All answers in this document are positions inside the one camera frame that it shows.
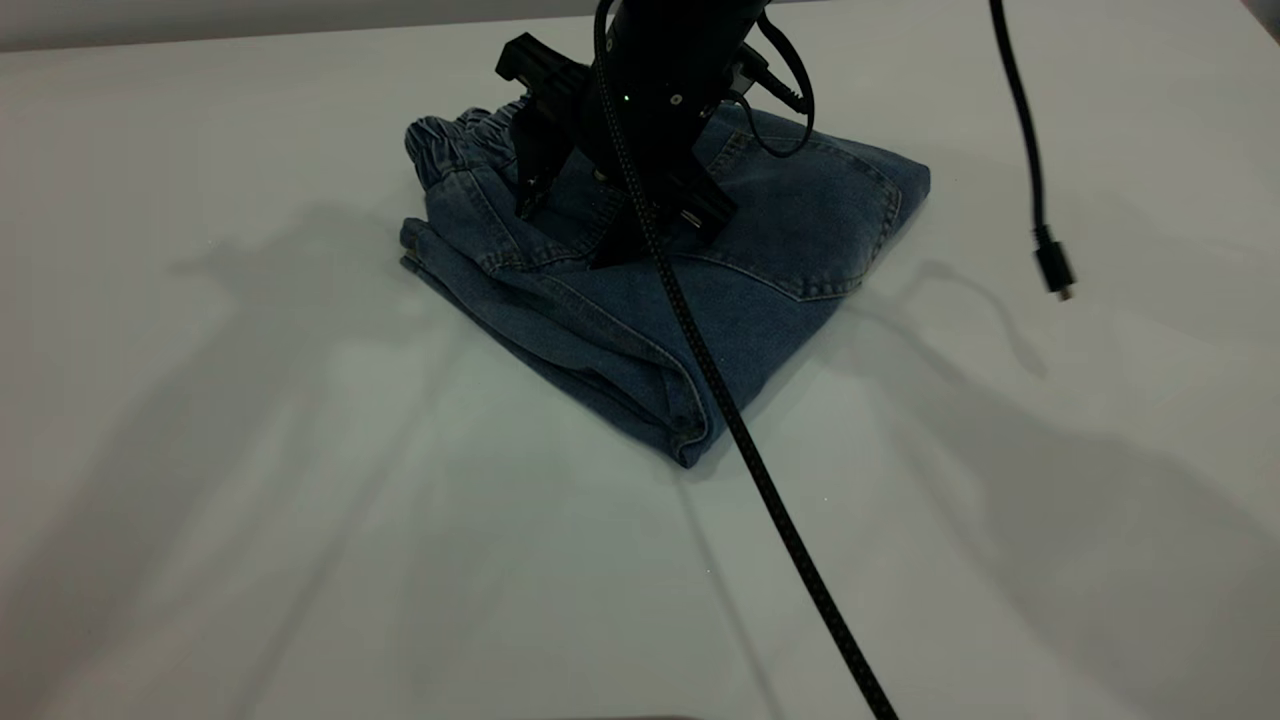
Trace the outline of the right gripper scratched finger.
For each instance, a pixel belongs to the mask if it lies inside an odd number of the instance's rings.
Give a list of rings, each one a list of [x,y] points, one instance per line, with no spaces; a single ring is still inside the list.
[[[613,177],[599,170],[594,174],[602,183],[618,190],[623,201],[622,208],[607,222],[591,266],[618,266],[650,256],[649,234],[643,228],[625,178],[618,172]],[[709,245],[739,210],[739,205],[691,154],[680,158],[669,169],[641,176],[641,182],[650,208],[652,236],[662,242],[675,231],[686,228],[692,231],[699,242]]]

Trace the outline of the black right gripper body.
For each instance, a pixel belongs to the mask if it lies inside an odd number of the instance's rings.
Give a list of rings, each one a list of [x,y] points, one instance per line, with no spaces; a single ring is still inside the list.
[[[745,40],[764,1],[622,1],[605,15],[604,49],[585,87],[585,152],[620,169],[605,100],[612,101],[640,176],[692,154],[710,114],[742,83]]]

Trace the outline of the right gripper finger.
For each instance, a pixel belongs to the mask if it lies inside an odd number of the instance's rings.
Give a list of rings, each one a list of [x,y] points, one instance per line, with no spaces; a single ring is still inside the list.
[[[568,159],[593,156],[591,136],[582,123],[593,69],[522,33],[504,45],[495,72],[525,88],[509,138],[518,172],[515,210],[531,220],[545,206]]]

